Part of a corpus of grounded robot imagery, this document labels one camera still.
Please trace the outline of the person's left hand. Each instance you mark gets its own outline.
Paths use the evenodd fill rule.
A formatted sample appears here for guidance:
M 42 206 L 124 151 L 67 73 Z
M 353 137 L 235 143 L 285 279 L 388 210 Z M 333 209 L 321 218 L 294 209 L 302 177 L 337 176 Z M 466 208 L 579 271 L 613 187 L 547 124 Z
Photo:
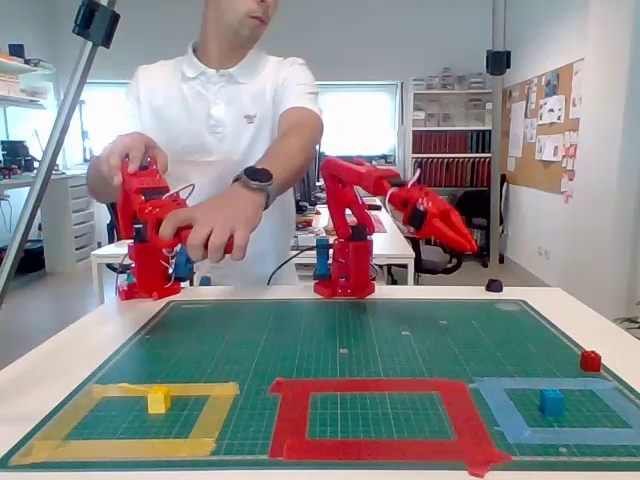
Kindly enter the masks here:
M 194 262 L 212 263 L 224 259 L 228 240 L 233 238 L 231 259 L 241 261 L 262 219 L 265 203 L 264 192 L 236 182 L 203 202 L 172 211 L 161 224 L 159 236 L 171 239 L 178 229 L 191 226 L 185 243 L 189 257 Z

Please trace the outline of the person's right hand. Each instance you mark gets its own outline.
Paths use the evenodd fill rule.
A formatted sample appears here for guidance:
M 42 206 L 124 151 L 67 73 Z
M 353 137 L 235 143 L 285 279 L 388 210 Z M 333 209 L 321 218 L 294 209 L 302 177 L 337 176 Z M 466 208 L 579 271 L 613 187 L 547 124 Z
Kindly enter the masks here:
M 122 182 L 122 164 L 126 162 L 129 173 L 140 169 L 146 160 L 154 160 L 161 173 L 168 170 L 168 156 L 149 136 L 140 132 L 119 135 L 103 152 L 108 177 L 115 185 Z

